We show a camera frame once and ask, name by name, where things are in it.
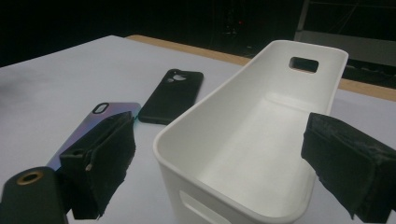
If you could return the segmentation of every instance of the white table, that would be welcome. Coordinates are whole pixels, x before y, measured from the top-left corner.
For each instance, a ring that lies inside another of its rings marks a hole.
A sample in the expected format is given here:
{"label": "white table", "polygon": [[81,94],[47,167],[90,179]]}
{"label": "white table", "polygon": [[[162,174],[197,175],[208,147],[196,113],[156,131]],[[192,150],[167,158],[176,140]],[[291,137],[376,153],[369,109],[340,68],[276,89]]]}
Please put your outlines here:
{"label": "white table", "polygon": [[[0,68],[0,184],[45,165],[97,104],[143,105],[171,68],[204,73],[200,100],[241,65],[108,36]],[[396,148],[394,111],[395,102],[339,90],[331,115]],[[69,213],[69,223],[177,223],[152,152],[153,139],[163,127],[136,123],[134,160],[105,215],[98,221],[74,220]],[[361,222],[351,220],[317,181],[310,206],[296,223]],[[388,223],[396,223],[394,212]]]}

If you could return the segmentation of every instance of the rectangular hole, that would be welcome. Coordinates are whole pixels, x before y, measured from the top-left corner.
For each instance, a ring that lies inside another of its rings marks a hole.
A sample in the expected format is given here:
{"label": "rectangular hole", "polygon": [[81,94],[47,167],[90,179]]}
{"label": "rectangular hole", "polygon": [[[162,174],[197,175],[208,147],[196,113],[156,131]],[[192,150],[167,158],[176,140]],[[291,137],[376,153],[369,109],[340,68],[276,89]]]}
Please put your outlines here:
{"label": "rectangular hole", "polygon": [[318,67],[318,61],[298,57],[292,57],[289,63],[289,68],[306,73],[316,73],[318,71]]}

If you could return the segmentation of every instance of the wooden table edge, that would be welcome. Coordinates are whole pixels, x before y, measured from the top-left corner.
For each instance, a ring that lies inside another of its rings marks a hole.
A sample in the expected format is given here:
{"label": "wooden table edge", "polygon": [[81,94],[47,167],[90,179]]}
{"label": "wooden table edge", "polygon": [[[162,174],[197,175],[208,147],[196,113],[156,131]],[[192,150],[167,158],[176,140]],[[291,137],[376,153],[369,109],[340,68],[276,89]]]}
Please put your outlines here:
{"label": "wooden table edge", "polygon": [[[232,54],[222,53],[210,49],[201,49],[189,45],[178,44],[171,41],[161,40],[157,38],[152,38],[144,35],[130,35],[126,37],[127,39],[131,39],[134,41],[138,41],[141,43],[150,44],[157,47],[162,47],[166,49],[174,49],[182,52],[187,52],[195,55],[204,56],[207,58],[227,62],[227,63],[235,63],[239,65],[247,64],[250,59],[244,58]],[[371,85],[367,83],[362,83],[358,81],[341,79],[338,89],[344,91],[352,91],[359,94],[364,94],[384,100],[390,100],[396,102],[396,90],[391,88],[380,87],[376,85]]]}

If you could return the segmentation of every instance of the white plastic container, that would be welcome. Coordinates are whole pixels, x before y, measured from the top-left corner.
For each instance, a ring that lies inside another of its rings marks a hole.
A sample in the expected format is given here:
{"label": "white plastic container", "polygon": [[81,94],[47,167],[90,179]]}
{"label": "white plastic container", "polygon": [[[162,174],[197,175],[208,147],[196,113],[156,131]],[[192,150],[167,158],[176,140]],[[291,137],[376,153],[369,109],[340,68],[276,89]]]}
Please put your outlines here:
{"label": "white plastic container", "polygon": [[[293,58],[318,62],[316,73]],[[310,112],[328,115],[347,54],[275,41],[156,138],[180,224],[292,223],[315,172],[301,158]]]}

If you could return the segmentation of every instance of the container handle slot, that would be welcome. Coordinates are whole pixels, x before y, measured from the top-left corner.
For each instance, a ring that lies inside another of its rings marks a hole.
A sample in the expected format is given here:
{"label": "container handle slot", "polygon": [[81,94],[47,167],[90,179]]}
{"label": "container handle slot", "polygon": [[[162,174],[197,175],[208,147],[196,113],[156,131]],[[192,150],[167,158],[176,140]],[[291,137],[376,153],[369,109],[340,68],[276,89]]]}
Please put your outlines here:
{"label": "container handle slot", "polygon": [[189,194],[184,191],[180,191],[180,199],[184,206],[190,209],[193,213],[200,216],[207,222],[211,224],[232,224],[225,217],[219,215],[212,209],[208,208],[206,205],[198,202],[196,199],[192,198]]}
{"label": "container handle slot", "polygon": [[292,57],[289,62],[289,68],[306,73],[316,73],[318,71],[319,62],[315,60]]}

